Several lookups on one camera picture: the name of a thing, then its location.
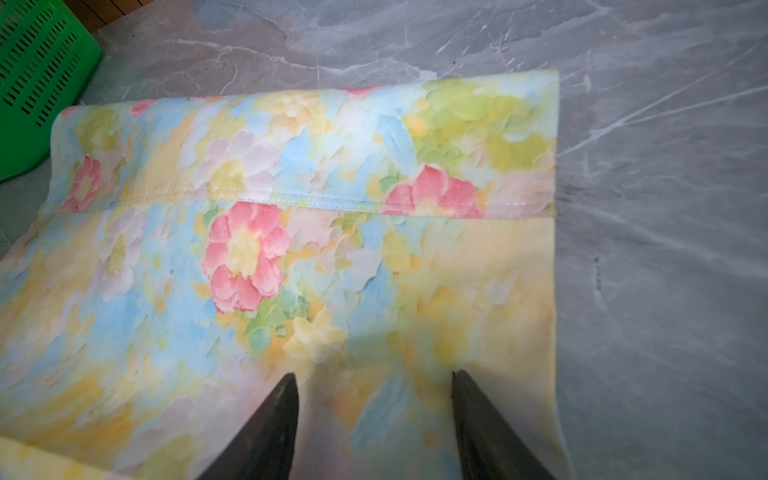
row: marble surface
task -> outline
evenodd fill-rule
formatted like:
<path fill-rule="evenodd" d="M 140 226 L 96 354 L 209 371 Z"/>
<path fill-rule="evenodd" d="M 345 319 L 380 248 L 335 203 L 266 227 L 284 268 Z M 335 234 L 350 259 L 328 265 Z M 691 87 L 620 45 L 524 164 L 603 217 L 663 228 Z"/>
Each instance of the marble surface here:
<path fill-rule="evenodd" d="M 768 3 L 157 0 L 96 37 L 87 104 L 557 68 L 577 475 L 764 476 Z M 0 254 L 49 175 L 0 185 Z"/>

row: wooden panel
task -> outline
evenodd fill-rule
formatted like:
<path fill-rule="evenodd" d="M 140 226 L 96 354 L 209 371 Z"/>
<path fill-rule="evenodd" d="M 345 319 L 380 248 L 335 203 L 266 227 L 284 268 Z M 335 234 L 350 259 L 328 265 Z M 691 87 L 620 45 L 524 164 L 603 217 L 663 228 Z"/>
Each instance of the wooden panel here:
<path fill-rule="evenodd" d="M 112 23 L 123 16 L 111 0 L 83 0 L 83 3 L 90 7 L 104 23 Z"/>
<path fill-rule="evenodd" d="M 106 25 L 93 10 L 80 0 L 64 0 L 64 3 L 72 10 L 74 16 L 82 22 L 88 31 L 94 31 Z"/>
<path fill-rule="evenodd" d="M 114 4 L 123 12 L 123 15 L 128 15 L 133 10 L 141 8 L 139 0 L 112 0 Z"/>

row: basket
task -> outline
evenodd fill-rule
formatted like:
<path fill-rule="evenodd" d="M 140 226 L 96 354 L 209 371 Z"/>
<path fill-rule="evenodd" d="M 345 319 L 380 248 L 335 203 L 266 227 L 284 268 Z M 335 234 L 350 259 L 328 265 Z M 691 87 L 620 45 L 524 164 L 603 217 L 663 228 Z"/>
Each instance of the basket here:
<path fill-rule="evenodd" d="M 0 0 L 0 180 L 45 158 L 53 120 L 100 57 L 62 0 Z"/>

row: floral fabric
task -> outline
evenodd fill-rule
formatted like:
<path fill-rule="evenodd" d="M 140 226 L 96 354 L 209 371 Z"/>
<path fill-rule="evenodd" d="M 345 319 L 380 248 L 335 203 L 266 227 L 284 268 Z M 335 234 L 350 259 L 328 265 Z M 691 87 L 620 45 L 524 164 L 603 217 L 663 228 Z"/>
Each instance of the floral fabric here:
<path fill-rule="evenodd" d="M 554 72 L 69 108 L 0 262 L 0 473 L 195 478 L 295 372 L 293 478 L 460 478 L 467 369 L 559 477 Z"/>

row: green plastic basket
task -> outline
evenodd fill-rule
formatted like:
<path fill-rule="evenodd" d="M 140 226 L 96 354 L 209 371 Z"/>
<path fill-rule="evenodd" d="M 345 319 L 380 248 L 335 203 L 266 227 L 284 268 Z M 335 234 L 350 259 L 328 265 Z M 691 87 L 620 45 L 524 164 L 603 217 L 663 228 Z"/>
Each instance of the green plastic basket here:
<path fill-rule="evenodd" d="M 0 0 L 0 180 L 45 158 L 53 120 L 78 98 L 100 57 L 62 0 Z"/>

